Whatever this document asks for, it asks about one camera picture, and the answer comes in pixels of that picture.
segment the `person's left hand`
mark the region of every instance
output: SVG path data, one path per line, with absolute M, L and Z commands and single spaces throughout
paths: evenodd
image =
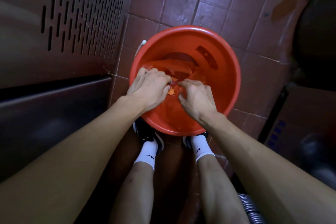
M 152 110 L 162 103 L 171 84 L 171 77 L 156 68 L 147 70 L 140 68 L 134 82 L 129 87 L 127 95 L 134 96 L 136 101 L 145 103 L 145 112 Z

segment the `perforated metal panel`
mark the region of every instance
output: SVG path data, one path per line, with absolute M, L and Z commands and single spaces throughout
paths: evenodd
M 129 0 L 0 0 L 0 88 L 114 69 Z

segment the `sock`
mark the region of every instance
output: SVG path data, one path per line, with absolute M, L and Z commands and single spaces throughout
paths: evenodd
M 204 155 L 211 154 L 215 156 L 215 154 L 212 153 L 205 136 L 203 135 L 192 136 L 191 145 L 194 150 L 196 162 Z
M 145 142 L 142 146 L 139 156 L 137 157 L 134 163 L 137 163 L 139 161 L 146 162 L 150 164 L 154 170 L 155 156 L 157 150 L 158 150 L 158 143 L 155 140 L 152 142 Z

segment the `black shoe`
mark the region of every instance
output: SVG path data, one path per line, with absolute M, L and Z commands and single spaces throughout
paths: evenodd
M 143 118 L 138 118 L 133 122 L 134 132 L 139 136 L 140 144 L 144 145 L 145 142 L 157 142 L 157 152 L 156 155 L 160 154 L 165 147 L 162 138 L 155 132 L 155 129 L 149 126 Z
M 205 139 L 207 139 L 208 136 L 209 136 L 209 133 L 205 131 L 205 132 L 199 134 L 198 136 L 200 136 L 200 135 L 204 136 Z M 185 146 L 187 146 L 189 149 L 192 149 L 193 147 L 191 146 L 191 136 L 184 136 L 183 137 L 183 144 Z

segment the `foot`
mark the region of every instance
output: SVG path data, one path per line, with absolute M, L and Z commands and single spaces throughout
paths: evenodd
M 207 139 L 208 136 L 209 136 L 209 133 L 205 131 L 205 132 L 199 134 L 198 136 L 200 136 L 200 135 L 204 136 L 205 139 Z M 184 136 L 184 137 L 183 137 L 183 144 L 184 144 L 185 146 L 187 146 L 189 149 L 192 149 L 193 147 L 192 147 L 192 145 L 191 145 L 191 136 Z
M 157 152 L 156 155 L 160 154 L 165 147 L 165 144 L 162 138 L 155 132 L 155 129 L 149 126 L 143 118 L 138 118 L 135 122 L 133 122 L 134 132 L 138 135 L 139 141 L 141 145 L 144 145 L 145 142 L 157 142 Z

